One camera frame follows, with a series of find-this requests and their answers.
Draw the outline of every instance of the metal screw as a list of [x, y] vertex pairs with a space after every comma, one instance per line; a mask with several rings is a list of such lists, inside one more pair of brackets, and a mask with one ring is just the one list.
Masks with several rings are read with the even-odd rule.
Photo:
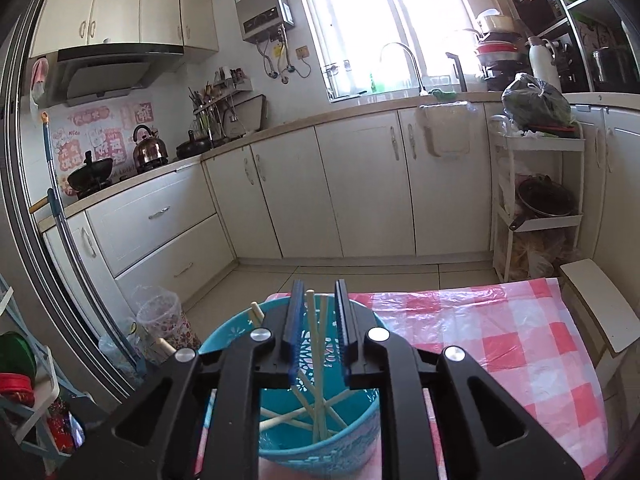
[[181, 363], [188, 363], [196, 357], [196, 352], [192, 348], [180, 348], [174, 356], [177, 361], [180, 361]]
[[372, 341], [382, 342], [389, 339], [389, 330], [381, 326], [375, 326], [367, 332], [367, 335]]
[[460, 347], [450, 346], [445, 349], [444, 355], [449, 361], [459, 362], [465, 358], [465, 351]]
[[251, 331], [251, 339], [254, 341], [262, 342], [267, 341], [271, 337], [271, 331], [268, 328], [256, 328]]

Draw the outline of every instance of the window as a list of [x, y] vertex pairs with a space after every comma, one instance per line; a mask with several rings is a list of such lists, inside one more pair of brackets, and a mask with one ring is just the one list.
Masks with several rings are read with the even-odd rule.
[[456, 82], [452, 60], [475, 75], [475, 37], [464, 0], [307, 0], [316, 30], [330, 99], [362, 92], [417, 88], [411, 59], [417, 57], [425, 86], [446, 88]]

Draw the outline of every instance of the faucet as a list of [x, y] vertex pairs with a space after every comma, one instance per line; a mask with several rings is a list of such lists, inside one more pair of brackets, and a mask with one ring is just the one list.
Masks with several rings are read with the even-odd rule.
[[422, 77], [420, 76], [420, 69], [418, 69], [418, 62], [415, 60], [415, 55], [411, 51], [411, 49], [408, 46], [406, 46], [404, 43], [399, 43], [398, 41], [392, 41], [391, 43], [387, 43], [385, 46], [383, 46], [380, 49], [380, 62], [382, 62], [382, 52], [389, 45], [399, 45], [399, 46], [401, 46], [402, 48], [404, 48], [408, 52], [409, 56], [411, 57], [411, 61], [414, 64], [414, 70], [415, 70], [415, 75], [418, 78], [418, 84], [420, 85], [420, 95], [421, 96], [429, 95], [429, 93], [427, 92], [426, 87], [424, 86], [424, 84], [422, 82]]

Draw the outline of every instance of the range hood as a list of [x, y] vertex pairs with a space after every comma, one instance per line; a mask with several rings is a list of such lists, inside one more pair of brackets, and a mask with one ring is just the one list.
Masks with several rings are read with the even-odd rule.
[[175, 70], [183, 55], [182, 46], [153, 43], [101, 43], [53, 52], [47, 56], [49, 76], [38, 104], [75, 106], [127, 95]]

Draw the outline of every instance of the wall outlet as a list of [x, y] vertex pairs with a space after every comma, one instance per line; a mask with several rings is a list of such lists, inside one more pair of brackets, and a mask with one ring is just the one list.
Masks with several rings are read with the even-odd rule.
[[300, 48], [297, 48], [296, 56], [298, 56], [298, 59], [309, 57], [309, 47], [305, 45], [305, 46], [301, 46]]

